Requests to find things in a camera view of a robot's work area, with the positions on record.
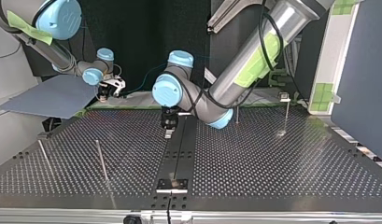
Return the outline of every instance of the black backdrop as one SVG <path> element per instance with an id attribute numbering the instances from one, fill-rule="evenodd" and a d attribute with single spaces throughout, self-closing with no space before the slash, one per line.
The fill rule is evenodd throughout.
<path id="1" fill-rule="evenodd" d="M 192 81 L 201 85 L 209 46 L 206 23 L 210 0 L 79 0 L 96 49 L 115 51 L 127 91 L 140 86 L 146 73 L 167 61 L 174 49 L 195 56 Z M 148 76 L 151 90 L 162 70 Z"/>

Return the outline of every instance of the robotic arm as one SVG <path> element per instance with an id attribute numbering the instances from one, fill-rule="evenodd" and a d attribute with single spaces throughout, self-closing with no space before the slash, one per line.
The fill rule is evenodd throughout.
<path id="1" fill-rule="evenodd" d="M 10 27 L 8 12 L 14 13 L 39 31 L 50 33 L 53 39 L 66 40 L 73 37 L 81 24 L 81 8 L 77 0 L 0 0 L 0 27 L 24 41 L 52 63 L 53 68 L 68 75 L 83 77 L 93 86 L 115 87 L 114 96 L 119 96 L 125 82 L 113 74 L 114 53 L 99 49 L 92 63 L 77 59 L 56 41 L 50 45 L 32 38 L 24 30 Z"/>
<path id="2" fill-rule="evenodd" d="M 254 81 L 268 74 L 270 66 L 267 61 L 275 66 L 275 59 L 281 54 L 281 49 L 309 22 L 321 18 L 333 2 L 334 0 L 278 0 L 269 13 L 269 22 L 262 23 L 262 30 L 255 29 L 208 92 L 189 81 L 193 57 L 184 51 L 173 51 L 167 68 L 153 87 L 153 97 L 160 105 L 179 106 L 191 112 L 211 127 L 226 127 L 233 116 L 233 104 Z"/>

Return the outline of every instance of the vertical metal pin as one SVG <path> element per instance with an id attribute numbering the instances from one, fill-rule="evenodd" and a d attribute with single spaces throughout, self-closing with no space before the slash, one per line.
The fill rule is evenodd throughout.
<path id="1" fill-rule="evenodd" d="M 100 141 L 95 140 L 95 144 L 97 146 L 98 155 L 100 156 L 100 162 L 101 162 L 101 166 L 103 167 L 104 176 L 106 180 L 108 181 L 109 179 L 108 179 L 108 174 L 106 173 L 106 163 L 104 162 L 103 151 L 101 150 L 101 147 L 100 147 Z"/>
<path id="2" fill-rule="evenodd" d="M 236 124 L 240 123 L 239 118 L 240 118 L 240 106 L 237 107 L 237 111 L 236 111 Z"/>
<path id="3" fill-rule="evenodd" d="M 42 141 L 41 140 L 38 140 L 38 143 L 39 143 L 39 147 L 41 148 L 42 150 L 42 153 L 43 153 L 43 157 L 45 157 L 45 160 L 48 160 L 48 154 L 46 154 L 46 151 L 45 151 L 45 148 L 43 147 L 43 144 L 42 144 Z"/>
<path id="4" fill-rule="evenodd" d="M 289 112 L 290 112 L 290 101 L 287 102 L 286 122 L 287 122 L 287 119 L 289 118 Z"/>

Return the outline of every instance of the perforated metal table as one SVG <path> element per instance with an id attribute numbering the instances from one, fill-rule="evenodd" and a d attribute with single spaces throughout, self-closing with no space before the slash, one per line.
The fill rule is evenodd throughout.
<path id="1" fill-rule="evenodd" d="M 91 111 L 43 141 L 48 160 L 35 143 L 0 167 L 0 211 L 382 213 L 382 168 L 301 108 L 243 108 L 220 131 L 181 118 L 171 140 L 160 115 Z M 188 192 L 157 193 L 160 179 Z"/>

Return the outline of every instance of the green label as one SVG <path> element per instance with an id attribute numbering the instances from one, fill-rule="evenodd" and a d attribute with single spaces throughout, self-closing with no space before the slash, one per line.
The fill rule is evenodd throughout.
<path id="1" fill-rule="evenodd" d="M 350 15 L 355 5 L 355 0 L 336 0 L 335 5 L 333 5 L 332 14 Z"/>
<path id="2" fill-rule="evenodd" d="M 23 20 L 21 17 L 19 17 L 18 15 L 16 15 L 15 13 L 11 11 L 7 12 L 7 21 L 10 27 L 19 29 L 25 32 L 30 37 L 40 40 L 42 42 L 45 42 L 47 45 L 51 45 L 51 41 L 53 41 L 53 37 L 50 33 L 45 31 L 40 31 L 32 27 L 25 20 Z"/>
<path id="3" fill-rule="evenodd" d="M 317 83 L 310 110 L 327 112 L 333 99 L 332 83 Z"/>
<path id="4" fill-rule="evenodd" d="M 270 62 L 272 66 L 276 66 L 275 58 L 280 51 L 280 40 L 278 36 L 269 33 L 264 38 L 264 42 Z M 265 77 L 269 71 L 269 66 L 263 56 L 262 47 L 259 47 L 255 50 L 252 57 L 249 58 L 246 66 L 240 71 L 234 83 L 241 87 L 248 88 L 255 79 Z"/>

